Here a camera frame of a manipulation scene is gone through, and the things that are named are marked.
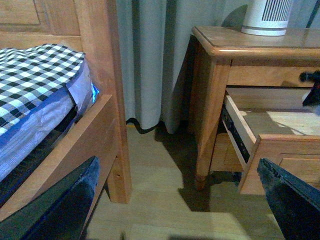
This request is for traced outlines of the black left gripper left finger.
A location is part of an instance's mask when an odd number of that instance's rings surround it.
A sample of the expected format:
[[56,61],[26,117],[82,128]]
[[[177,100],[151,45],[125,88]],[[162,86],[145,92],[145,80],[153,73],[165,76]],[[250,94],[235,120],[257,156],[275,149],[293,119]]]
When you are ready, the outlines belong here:
[[95,156],[0,222],[2,240],[78,240],[100,175]]

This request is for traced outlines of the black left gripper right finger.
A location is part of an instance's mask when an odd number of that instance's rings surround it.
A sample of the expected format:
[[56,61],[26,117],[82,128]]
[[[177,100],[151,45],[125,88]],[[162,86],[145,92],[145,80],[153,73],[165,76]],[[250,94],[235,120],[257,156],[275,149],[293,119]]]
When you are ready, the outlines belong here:
[[267,158],[259,160],[268,205],[286,240],[320,238],[320,191]]

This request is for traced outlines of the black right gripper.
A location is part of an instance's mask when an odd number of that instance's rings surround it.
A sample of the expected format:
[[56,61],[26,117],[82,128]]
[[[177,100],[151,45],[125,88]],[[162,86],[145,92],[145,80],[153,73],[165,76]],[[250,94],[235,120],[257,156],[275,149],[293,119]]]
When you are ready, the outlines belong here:
[[304,107],[313,107],[320,104],[320,71],[302,72],[299,80],[303,82],[312,82],[313,86],[302,102]]

